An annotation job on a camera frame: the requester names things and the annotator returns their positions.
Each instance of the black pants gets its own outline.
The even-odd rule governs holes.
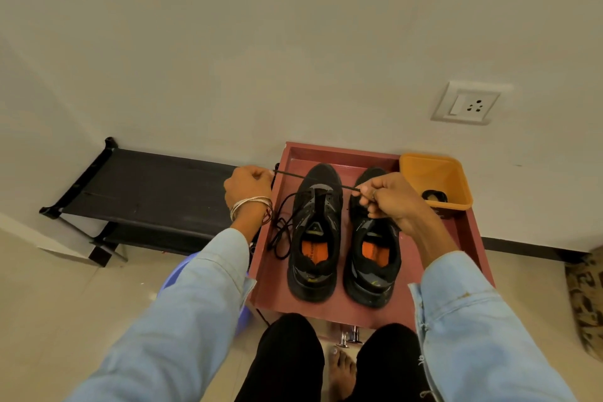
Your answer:
[[[402,324],[376,330],[358,352],[356,386],[347,401],[425,402],[419,394],[429,386],[420,354],[417,335]],[[323,368],[313,327],[301,314],[285,314],[262,335],[235,402],[319,402]]]

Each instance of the orange insole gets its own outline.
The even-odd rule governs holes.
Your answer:
[[[377,246],[375,243],[363,242],[362,255],[377,262],[379,267],[385,267],[389,263],[389,248]]]
[[[326,261],[329,258],[329,245],[326,242],[307,242],[302,240],[301,251],[308,256],[313,263]]]

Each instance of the light blue sleeve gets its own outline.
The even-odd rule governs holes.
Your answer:
[[[249,248],[220,232],[162,291],[69,402],[199,402],[235,335],[253,281]]]
[[[426,374],[446,402],[575,401],[519,318],[461,251],[410,286]]]

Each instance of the black sneaker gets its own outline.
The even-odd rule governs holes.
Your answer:
[[[328,299],[337,284],[343,190],[335,169],[313,167],[293,203],[293,235],[287,282],[307,302]]]
[[[355,186],[387,172],[371,167]],[[360,197],[350,198],[351,248],[345,260],[345,292],[359,304],[381,308],[387,305],[400,271],[400,230],[389,218],[371,219],[360,205]]]

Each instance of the blue plastic stool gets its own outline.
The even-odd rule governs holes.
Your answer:
[[[163,286],[159,290],[160,294],[161,294],[161,291],[163,291],[167,287],[171,286],[172,284],[176,283],[176,280],[180,276],[180,272],[182,272],[182,269],[184,269],[185,266],[189,262],[191,262],[191,260],[198,254],[199,253],[193,253],[190,256],[188,256],[184,261],[182,261],[180,264],[178,264],[176,269],[174,269],[174,271],[170,274],[168,279],[165,280],[165,282],[163,283]],[[241,331],[243,331],[247,327],[251,318],[252,318],[252,313],[249,311],[249,308],[247,308],[247,307],[245,307],[245,305],[243,305],[243,308],[239,312],[239,321],[236,324],[235,336],[239,335],[241,333]]]

